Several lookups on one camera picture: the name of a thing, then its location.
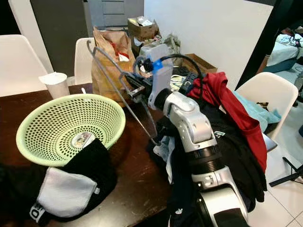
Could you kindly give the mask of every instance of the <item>white cup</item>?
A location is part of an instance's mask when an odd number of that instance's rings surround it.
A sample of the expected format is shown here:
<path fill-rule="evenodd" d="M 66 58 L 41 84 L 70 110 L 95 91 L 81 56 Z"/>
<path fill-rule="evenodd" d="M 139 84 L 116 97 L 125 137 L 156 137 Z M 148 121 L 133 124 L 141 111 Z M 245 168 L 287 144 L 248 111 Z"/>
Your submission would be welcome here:
<path fill-rule="evenodd" d="M 70 94 L 66 81 L 67 75 L 64 73 L 53 72 L 45 76 L 41 76 L 39 79 L 46 85 L 47 90 L 53 99 L 68 96 Z"/>

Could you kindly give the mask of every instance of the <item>white chair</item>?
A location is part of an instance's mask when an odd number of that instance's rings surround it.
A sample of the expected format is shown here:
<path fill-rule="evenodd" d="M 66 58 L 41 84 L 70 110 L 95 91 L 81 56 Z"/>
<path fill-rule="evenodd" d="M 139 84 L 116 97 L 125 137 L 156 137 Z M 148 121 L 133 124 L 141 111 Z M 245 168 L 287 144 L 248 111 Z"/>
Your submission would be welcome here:
<path fill-rule="evenodd" d="M 23 35 L 0 35 L 0 96 L 45 90 L 47 71 Z"/>
<path fill-rule="evenodd" d="M 279 133 L 290 108 L 298 97 L 298 89 L 295 85 L 271 72 L 259 73 L 239 87 L 237 92 L 253 102 L 268 102 L 268 110 L 277 110 L 281 115 L 281 121 L 268 135 L 272 140 Z"/>
<path fill-rule="evenodd" d="M 90 48 L 95 47 L 94 38 L 81 38 L 76 42 L 75 51 L 75 84 L 91 83 L 91 65 L 93 57 L 87 49 L 86 42 L 90 40 Z"/>

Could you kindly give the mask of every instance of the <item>red clothing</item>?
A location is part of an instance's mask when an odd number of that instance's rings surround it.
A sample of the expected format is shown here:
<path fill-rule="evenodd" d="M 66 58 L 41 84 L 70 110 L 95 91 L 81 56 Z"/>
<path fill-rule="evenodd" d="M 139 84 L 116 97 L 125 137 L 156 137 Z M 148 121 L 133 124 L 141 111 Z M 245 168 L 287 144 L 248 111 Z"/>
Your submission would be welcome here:
<path fill-rule="evenodd" d="M 224 72 L 208 73 L 203 79 L 203 99 L 217 107 L 220 105 L 224 107 L 227 114 L 234 120 L 245 136 L 250 149 L 265 172 L 267 150 L 260 124 L 247 114 L 243 105 L 232 91 L 226 87 L 226 84 L 227 78 Z M 188 96 L 200 98 L 200 87 L 200 79 L 195 79 L 194 88 L 188 93 Z"/>

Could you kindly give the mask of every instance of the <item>dark wooden table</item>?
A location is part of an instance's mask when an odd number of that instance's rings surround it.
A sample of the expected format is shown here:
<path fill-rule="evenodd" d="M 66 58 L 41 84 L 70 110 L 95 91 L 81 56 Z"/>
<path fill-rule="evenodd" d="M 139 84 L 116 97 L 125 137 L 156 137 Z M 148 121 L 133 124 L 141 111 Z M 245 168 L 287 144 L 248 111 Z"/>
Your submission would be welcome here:
<path fill-rule="evenodd" d="M 91 84 L 71 86 L 71 94 L 81 93 L 84 87 L 91 93 Z M 35 108 L 50 101 L 47 90 L 0 97 L 0 163 L 12 166 L 30 166 L 18 151 L 15 137 L 18 126 Z M 94 210 L 67 223 L 51 221 L 48 227 L 125 227 L 133 226 L 166 207 L 170 187 L 158 167 L 149 158 L 146 146 L 149 138 L 137 121 L 125 110 L 126 125 L 118 142 L 109 150 L 117 169 L 115 189 Z M 155 119 L 160 113 L 152 112 Z M 23 226 L 37 226 L 26 221 Z M 18 226 L 13 220 L 5 226 Z"/>

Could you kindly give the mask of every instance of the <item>light green basket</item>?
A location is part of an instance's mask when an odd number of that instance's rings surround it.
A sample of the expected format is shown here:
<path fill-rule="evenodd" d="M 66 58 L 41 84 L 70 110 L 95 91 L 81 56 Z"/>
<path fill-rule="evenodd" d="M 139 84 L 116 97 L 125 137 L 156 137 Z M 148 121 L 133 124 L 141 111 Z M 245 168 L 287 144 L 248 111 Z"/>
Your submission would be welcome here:
<path fill-rule="evenodd" d="M 28 160 L 63 166 L 94 138 L 110 148 L 124 127 L 125 114 L 118 103 L 99 95 L 77 94 L 36 108 L 20 124 L 16 142 Z"/>

